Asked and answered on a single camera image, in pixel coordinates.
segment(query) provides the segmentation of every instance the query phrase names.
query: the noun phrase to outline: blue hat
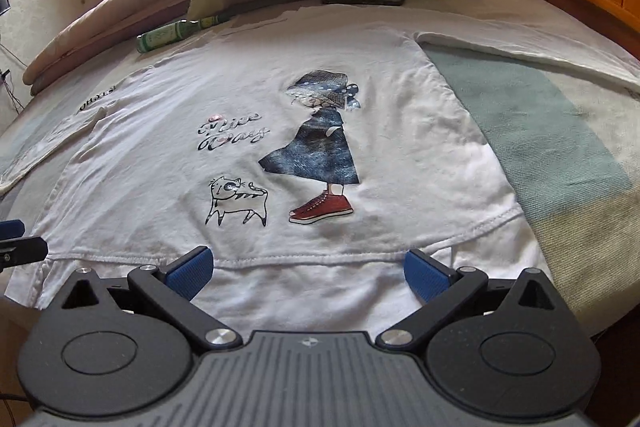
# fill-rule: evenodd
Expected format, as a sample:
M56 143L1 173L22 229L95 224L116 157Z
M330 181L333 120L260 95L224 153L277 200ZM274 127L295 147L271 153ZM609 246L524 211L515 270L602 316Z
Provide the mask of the blue hat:
M344 109L358 108L360 104L354 98L358 92L356 84L347 84L348 78L344 73L316 70L307 73L293 86L287 88L288 94L316 98L334 107Z

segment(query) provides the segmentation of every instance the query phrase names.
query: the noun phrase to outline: red sneaker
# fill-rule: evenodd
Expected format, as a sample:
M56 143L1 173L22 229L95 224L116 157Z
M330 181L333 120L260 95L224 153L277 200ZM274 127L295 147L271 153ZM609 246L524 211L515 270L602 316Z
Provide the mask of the red sneaker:
M346 216L352 213L353 209L347 198L338 194L329 194L324 190L317 198L292 210L289 213L289 221L306 225L325 217Z

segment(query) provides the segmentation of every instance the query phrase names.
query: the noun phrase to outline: black clamp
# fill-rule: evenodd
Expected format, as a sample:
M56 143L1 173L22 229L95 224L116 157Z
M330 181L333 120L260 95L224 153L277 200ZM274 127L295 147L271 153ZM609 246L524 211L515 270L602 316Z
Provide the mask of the black clamp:
M22 237L24 232L24 223L19 219L0 221L0 272L46 258L49 253L46 241L41 237Z
M254 331L246 344L187 300L212 268L199 247L126 279L76 271L18 359L38 408L27 425L588 425L600 360L537 268L490 280L412 250L405 276L426 303L375 343Z

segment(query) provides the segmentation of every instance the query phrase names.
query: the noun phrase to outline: blue clip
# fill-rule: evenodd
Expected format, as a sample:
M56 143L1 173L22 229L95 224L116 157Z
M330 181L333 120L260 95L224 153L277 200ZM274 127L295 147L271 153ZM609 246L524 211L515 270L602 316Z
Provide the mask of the blue clip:
M455 270L414 248L404 256L404 279L425 302L447 290L459 276Z
M213 253L206 247L194 248L168 265L164 273L164 284L190 301L211 280Z
M0 221L0 241L16 239L24 235L24 223L20 219Z

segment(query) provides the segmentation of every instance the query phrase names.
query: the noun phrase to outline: cartoon cat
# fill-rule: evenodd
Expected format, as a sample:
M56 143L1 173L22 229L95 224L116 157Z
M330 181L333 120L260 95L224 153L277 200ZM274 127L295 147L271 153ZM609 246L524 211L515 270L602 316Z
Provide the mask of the cartoon cat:
M255 187L249 182L247 188L240 178L231 180L220 176L209 183L211 187L211 210L205 221L205 225L209 219L218 213L218 225L222 224L225 214L233 214L234 212L246 212L246 216L242 220L244 225L254 216L260 217L262 225L267 226L267 197L269 193L264 188Z

